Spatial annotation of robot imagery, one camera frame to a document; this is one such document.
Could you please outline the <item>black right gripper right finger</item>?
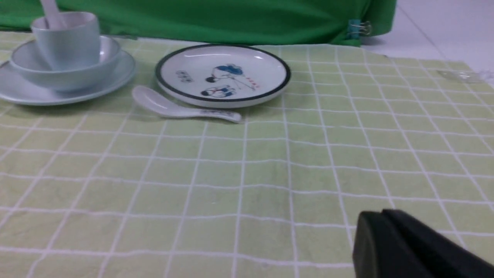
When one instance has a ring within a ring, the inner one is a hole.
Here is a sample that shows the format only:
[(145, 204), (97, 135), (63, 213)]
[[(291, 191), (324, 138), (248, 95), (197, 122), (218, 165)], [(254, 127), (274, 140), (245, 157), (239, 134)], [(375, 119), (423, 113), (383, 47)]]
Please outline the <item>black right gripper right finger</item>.
[(425, 267), (436, 278), (492, 278), (492, 264), (403, 210), (384, 209), (387, 217)]

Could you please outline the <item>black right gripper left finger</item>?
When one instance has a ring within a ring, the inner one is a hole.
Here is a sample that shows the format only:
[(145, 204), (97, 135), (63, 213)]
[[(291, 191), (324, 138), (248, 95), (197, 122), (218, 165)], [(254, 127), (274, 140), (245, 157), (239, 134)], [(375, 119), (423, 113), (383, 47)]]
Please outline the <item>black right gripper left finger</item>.
[(379, 212), (362, 211), (352, 259), (357, 278), (432, 278), (394, 225)]

